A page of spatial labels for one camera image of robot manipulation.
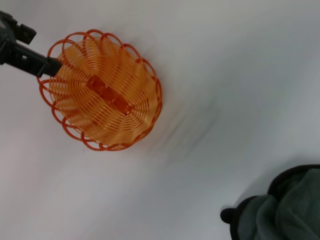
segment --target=white background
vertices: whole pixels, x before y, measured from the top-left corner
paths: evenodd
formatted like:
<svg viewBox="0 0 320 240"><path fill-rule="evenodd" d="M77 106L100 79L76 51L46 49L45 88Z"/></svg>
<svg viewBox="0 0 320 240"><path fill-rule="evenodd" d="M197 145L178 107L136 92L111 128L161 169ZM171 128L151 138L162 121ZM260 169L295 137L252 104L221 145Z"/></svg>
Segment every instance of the white background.
<svg viewBox="0 0 320 240"><path fill-rule="evenodd" d="M0 67L0 239L228 240L223 207L320 156L319 0L2 0L47 54L95 28L157 71L153 131L120 152L71 139L36 79Z"/></svg>

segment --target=dark gray fabric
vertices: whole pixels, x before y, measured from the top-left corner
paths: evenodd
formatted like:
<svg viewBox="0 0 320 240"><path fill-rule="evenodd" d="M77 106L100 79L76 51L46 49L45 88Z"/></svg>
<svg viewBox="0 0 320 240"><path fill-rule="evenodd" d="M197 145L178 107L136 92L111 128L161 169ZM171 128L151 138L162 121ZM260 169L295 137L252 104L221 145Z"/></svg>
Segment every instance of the dark gray fabric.
<svg viewBox="0 0 320 240"><path fill-rule="evenodd" d="M248 203L238 223L240 240L320 240L320 169L279 185L283 198L259 196Z"/></svg>

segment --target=white surface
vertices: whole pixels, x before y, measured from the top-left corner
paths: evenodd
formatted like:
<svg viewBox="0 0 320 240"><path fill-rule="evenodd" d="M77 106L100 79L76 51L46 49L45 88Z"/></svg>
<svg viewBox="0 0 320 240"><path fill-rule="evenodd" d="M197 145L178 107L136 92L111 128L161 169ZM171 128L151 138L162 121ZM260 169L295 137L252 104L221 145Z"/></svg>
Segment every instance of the white surface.
<svg viewBox="0 0 320 240"><path fill-rule="evenodd" d="M163 109L121 152L63 131L35 78L0 67L0 239L230 239L220 210L320 155L318 0L2 0L46 54L91 28L156 69Z"/></svg>

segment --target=orange plastic basket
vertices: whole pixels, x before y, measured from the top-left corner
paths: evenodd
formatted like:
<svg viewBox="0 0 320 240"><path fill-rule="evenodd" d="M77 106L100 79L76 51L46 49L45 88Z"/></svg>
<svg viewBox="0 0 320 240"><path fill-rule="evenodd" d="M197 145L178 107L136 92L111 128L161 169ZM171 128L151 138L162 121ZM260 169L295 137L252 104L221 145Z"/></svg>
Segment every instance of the orange plastic basket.
<svg viewBox="0 0 320 240"><path fill-rule="evenodd" d="M71 40L74 36L82 40ZM150 133L162 109L162 89L154 68L133 46L95 29L68 35L48 56L57 46L62 47L61 69L55 77L37 81L70 137L91 150L119 151Z"/></svg>

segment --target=black object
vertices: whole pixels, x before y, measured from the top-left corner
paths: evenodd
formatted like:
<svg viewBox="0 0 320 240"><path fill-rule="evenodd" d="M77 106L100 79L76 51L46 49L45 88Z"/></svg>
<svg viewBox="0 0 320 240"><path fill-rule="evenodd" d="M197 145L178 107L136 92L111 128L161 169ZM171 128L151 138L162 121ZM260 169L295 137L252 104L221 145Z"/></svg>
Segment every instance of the black object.
<svg viewBox="0 0 320 240"><path fill-rule="evenodd" d="M37 33L17 23L10 14L0 11L0 65L9 64L39 78L43 74L54 77L62 63L18 44L17 40L29 45Z"/></svg>

